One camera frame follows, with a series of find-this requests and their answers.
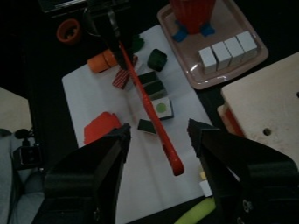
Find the red handle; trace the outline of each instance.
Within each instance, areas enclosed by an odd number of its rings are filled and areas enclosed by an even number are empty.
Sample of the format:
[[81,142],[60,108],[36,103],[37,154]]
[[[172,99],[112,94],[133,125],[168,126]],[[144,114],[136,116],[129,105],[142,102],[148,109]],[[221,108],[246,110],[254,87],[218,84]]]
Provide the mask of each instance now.
[[134,68],[133,68],[132,63],[130,63],[130,61],[128,59],[128,56],[126,56],[125,48],[122,47],[121,43],[118,43],[118,44],[120,44],[120,50],[121,50],[122,55],[124,55],[125,65],[126,65],[126,68],[128,68],[128,71],[129,71],[129,74],[130,74],[130,78],[132,78],[133,83],[137,86],[138,92],[141,94],[141,101],[142,101],[142,104],[144,104],[144,110],[145,110],[145,113],[148,114],[148,117],[149,117],[152,123],[153,123],[153,127],[154,127],[154,131],[157,133],[157,136],[160,137],[160,141],[161,141],[161,144],[162,144],[162,151],[164,151],[164,154],[168,158],[168,161],[169,161],[170,167],[172,167],[172,174],[174,176],[178,176],[184,172],[182,162],[181,162],[180,157],[178,157],[178,155],[174,151],[172,142],[169,140],[169,137],[168,137],[168,135],[164,131],[164,126],[161,124],[161,121],[160,121],[160,119],[158,119],[158,117],[154,113],[154,108],[153,108],[152,101],[150,101],[150,99],[149,99],[149,97],[145,93],[142,84],[141,84],[141,82],[137,78]]

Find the pink tray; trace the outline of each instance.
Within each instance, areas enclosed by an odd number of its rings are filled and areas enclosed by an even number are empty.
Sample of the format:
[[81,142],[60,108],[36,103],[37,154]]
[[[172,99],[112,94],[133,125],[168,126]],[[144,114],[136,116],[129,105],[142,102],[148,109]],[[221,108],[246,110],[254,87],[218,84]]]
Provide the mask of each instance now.
[[[216,0],[209,24],[214,34],[202,37],[200,34],[188,35],[182,42],[176,42],[172,35],[178,31],[174,23],[173,10],[166,4],[157,12],[164,35],[172,47],[176,59],[181,65],[190,86],[196,89],[208,88],[241,75],[249,68],[256,66],[266,58],[266,48],[234,2],[230,0]],[[229,66],[216,73],[202,72],[198,50],[234,37],[248,31],[256,41],[256,57],[246,62]]]

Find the wooden block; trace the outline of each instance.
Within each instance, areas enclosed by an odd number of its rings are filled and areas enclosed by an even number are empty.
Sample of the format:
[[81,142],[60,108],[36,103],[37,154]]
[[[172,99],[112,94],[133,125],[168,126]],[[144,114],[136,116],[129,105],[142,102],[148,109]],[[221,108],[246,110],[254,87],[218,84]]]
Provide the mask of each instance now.
[[230,60],[228,65],[234,66],[240,63],[242,55],[244,55],[244,51],[236,37],[226,39],[224,41],[224,45],[228,48],[228,53],[230,55]]
[[257,45],[248,31],[241,32],[237,36],[237,42],[242,48],[244,56],[241,62],[252,59],[257,55]]
[[152,101],[153,109],[160,120],[173,118],[173,107],[168,97]]
[[214,73],[217,69],[217,61],[214,59],[210,48],[205,47],[198,51],[198,54],[204,73],[205,74]]
[[217,60],[217,70],[228,67],[230,56],[224,43],[218,42],[217,44],[210,46],[210,49]]

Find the small cube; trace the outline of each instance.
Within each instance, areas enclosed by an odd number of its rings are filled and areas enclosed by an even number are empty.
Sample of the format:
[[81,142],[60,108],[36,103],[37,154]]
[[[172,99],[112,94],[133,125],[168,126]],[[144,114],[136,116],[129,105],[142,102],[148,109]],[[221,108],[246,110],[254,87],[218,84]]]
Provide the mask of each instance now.
[[136,128],[146,133],[156,134],[154,126],[150,121],[140,119]]
[[214,73],[217,69],[217,62],[209,47],[200,50],[200,59],[204,73]]
[[168,97],[153,100],[152,104],[154,113],[160,120],[173,118],[173,107],[170,99]]
[[241,62],[252,59],[257,55],[257,45],[248,31],[242,31],[237,36],[237,42],[242,48],[244,56]]
[[217,44],[210,46],[210,49],[217,60],[217,70],[228,67],[230,56],[224,43],[220,41]]
[[144,91],[148,94],[150,100],[162,98],[166,96],[166,92],[164,89],[164,84],[160,80],[153,81],[148,85],[144,86]]
[[149,73],[140,74],[137,76],[137,78],[138,78],[138,80],[140,80],[140,82],[144,86],[150,84],[154,81],[158,81],[158,78],[157,78],[157,75],[156,75],[154,71],[152,71]]
[[228,48],[228,52],[230,55],[230,60],[228,65],[232,67],[240,63],[242,55],[244,55],[244,51],[236,37],[226,39],[224,41],[224,45]]

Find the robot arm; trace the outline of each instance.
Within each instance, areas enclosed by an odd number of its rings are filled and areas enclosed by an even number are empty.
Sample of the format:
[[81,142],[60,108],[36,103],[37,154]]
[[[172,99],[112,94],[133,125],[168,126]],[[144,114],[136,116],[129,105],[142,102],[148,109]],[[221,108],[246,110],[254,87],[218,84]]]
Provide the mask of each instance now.
[[97,35],[114,54],[117,64],[126,69],[118,42],[122,44],[132,61],[133,16],[128,0],[88,0],[88,13]]
[[222,223],[299,223],[299,172],[293,160],[245,138],[189,120]]

